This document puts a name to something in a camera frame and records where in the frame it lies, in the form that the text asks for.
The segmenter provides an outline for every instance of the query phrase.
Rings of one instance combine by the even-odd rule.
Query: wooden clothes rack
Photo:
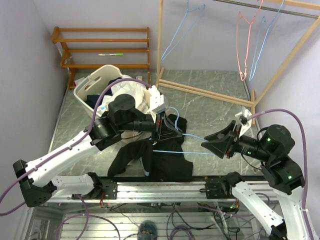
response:
[[[146,33],[146,38],[63,38],[62,32],[141,32]],[[76,69],[98,69],[105,64],[79,64],[75,63],[71,53],[146,53],[147,63],[144,64],[112,64],[119,69],[147,69],[148,83],[151,82],[150,74],[150,34],[147,28],[60,28],[56,26],[52,32],[51,40],[54,44],[62,46],[60,66],[69,68],[68,88],[74,89]],[[68,48],[67,43],[146,43],[145,48]]]
[[[246,4],[243,2],[237,2],[237,1],[231,1],[231,0],[213,0],[228,4],[234,4],[234,5],[240,5],[250,8],[257,8],[258,5],[252,5],[252,4]],[[281,4],[282,0],[264,0],[266,2],[271,3],[277,3]],[[290,15],[296,15],[306,18],[313,18],[316,19],[312,25],[308,28],[308,30],[304,33],[304,35],[300,38],[300,40],[297,42],[297,44],[294,46],[294,48],[291,50],[291,52],[288,54],[288,56],[285,58],[281,66],[277,69],[275,74],[272,76],[271,80],[268,82],[262,93],[256,98],[255,90],[252,89],[251,91],[251,99],[250,100],[243,100],[237,97],[224,95],[221,93],[204,90],[201,88],[188,86],[180,83],[175,83],[172,81],[164,80],[162,79],[162,74],[164,72],[164,68],[161,68],[161,39],[162,39],[162,20],[163,20],[163,4],[164,0],[159,0],[159,19],[158,19],[158,44],[157,44],[157,64],[156,64],[156,86],[163,86],[166,88],[176,89],[183,92],[191,93],[191,94],[197,94],[200,96],[205,96],[212,99],[217,99],[221,101],[225,101],[232,104],[238,104],[241,106],[249,107],[251,108],[251,113],[256,113],[256,106],[261,101],[261,99],[265,96],[265,94],[268,92],[268,90],[272,87],[272,85],[276,82],[276,80],[279,79],[280,75],[284,72],[286,67],[290,64],[292,59],[296,56],[298,51],[301,49],[301,47],[305,44],[305,42],[308,40],[310,35],[315,31],[315,29],[320,24],[320,16],[317,15],[311,15],[311,14],[305,14],[300,12],[293,12],[293,11],[285,11],[282,10],[280,12],[284,14],[290,14]],[[296,0],[284,0],[284,4],[288,6],[293,7],[300,7],[305,9],[311,9],[311,10],[320,10],[320,4],[313,4],[313,3],[307,3],[307,2],[300,2]],[[264,7],[264,10],[267,11],[278,11],[278,9],[270,8],[270,7]]]

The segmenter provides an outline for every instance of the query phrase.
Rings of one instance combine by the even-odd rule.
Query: blue hanger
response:
[[[162,57],[161,57],[161,61],[165,60],[165,58],[172,52],[172,50],[181,42],[181,40],[187,35],[187,33],[190,31],[190,29],[194,26],[194,24],[199,20],[199,18],[204,14],[205,12],[205,8],[206,8],[206,5],[203,4],[201,5],[200,7],[196,7],[194,9],[189,9],[189,0],[186,1],[186,12],[185,12],[185,15],[178,27],[178,29],[176,30],[169,46],[166,48],[166,50],[164,51],[164,53],[162,54]],[[171,50],[167,53],[168,49],[171,47],[171,45],[173,44],[178,32],[180,31],[181,27],[182,27],[182,24],[184,23],[188,13],[191,13],[193,11],[196,11],[196,10],[201,10],[201,12],[199,13],[199,15],[196,17],[196,19],[194,20],[194,22],[192,23],[192,25],[189,27],[189,29],[183,34],[183,36],[179,39],[179,41],[171,48]]]
[[[267,19],[266,19],[265,16],[263,16],[263,18],[261,19],[261,22],[260,22],[260,24],[259,24],[259,32],[258,32],[258,36],[257,36],[257,40],[256,40],[256,45],[255,45],[255,50],[254,50],[254,56],[253,56],[253,61],[252,61],[252,66],[251,66],[249,81],[251,81],[251,80],[254,78],[254,76],[255,76],[256,69],[257,69],[257,64],[258,64],[258,62],[259,62],[259,59],[260,59],[262,50],[263,50],[263,48],[264,48],[264,46],[265,46],[265,42],[266,42],[266,39],[267,39],[267,37],[268,37],[268,35],[269,35],[269,31],[270,31],[272,25],[274,24],[275,19],[278,17],[279,12],[280,12],[280,10],[282,9],[282,7],[283,7],[283,5],[284,5],[284,2],[285,2],[285,0],[282,0],[282,3],[281,3],[280,8],[279,8],[279,10],[277,11],[277,13],[274,15],[274,17],[273,17],[273,19],[271,20],[270,24],[267,23]],[[262,42],[262,45],[261,45],[261,49],[260,49],[259,55],[258,55],[258,57],[257,57],[257,59],[256,59],[258,42],[259,42],[259,38],[260,38],[260,31],[261,31],[261,26],[262,26],[263,23],[266,24],[266,26],[268,27],[268,29],[266,30],[266,33],[265,33],[265,36],[264,36],[264,39],[263,39],[263,42]]]

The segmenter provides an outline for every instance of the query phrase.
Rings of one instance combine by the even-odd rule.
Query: marble floor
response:
[[[147,80],[147,73],[135,70],[122,70],[123,74],[132,77],[143,76]],[[89,72],[77,73],[76,79],[86,77]],[[204,70],[165,70],[162,78],[205,90],[222,93],[229,96],[248,99],[243,83],[240,81],[239,74],[232,71],[204,71]],[[151,83],[156,79],[155,71],[151,73]],[[228,103],[205,96],[182,92],[175,89],[160,87],[159,90],[167,97],[169,105],[179,110],[180,116],[187,119],[187,133],[204,137],[225,128],[240,112],[242,106]],[[55,149],[69,141],[90,123],[91,118],[86,114],[82,105],[76,100],[72,90],[67,91],[65,103],[62,106],[62,114],[57,126],[52,149]],[[247,133],[248,136],[255,136],[257,128],[253,126]],[[104,151],[87,157],[77,164],[63,171],[62,176],[78,176],[87,172],[95,172],[99,176],[106,176],[109,166],[117,155],[118,150],[124,146],[123,142],[118,142]],[[185,152],[203,152],[208,150],[201,147],[201,141],[197,138],[186,137],[182,145]],[[227,159],[220,159],[214,155],[184,154],[185,159],[193,162],[194,176],[225,175],[237,171],[242,175],[256,175],[239,154]],[[254,166],[259,162],[247,160]],[[126,172],[122,176],[143,176],[143,170],[139,161],[133,160],[127,166]]]

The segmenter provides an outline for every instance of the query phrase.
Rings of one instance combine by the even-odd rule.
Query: blue shoe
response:
[[[157,227],[152,221],[144,221],[138,229],[137,240],[157,240]]]

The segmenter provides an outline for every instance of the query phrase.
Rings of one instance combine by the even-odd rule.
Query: white laundry basket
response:
[[[108,86],[111,80],[117,78],[131,78],[128,75],[123,75],[120,69],[113,65],[104,65],[87,76],[82,82],[77,84],[73,94],[75,98],[84,107],[86,113],[92,118],[94,110],[86,104],[88,95],[101,94],[102,91]]]

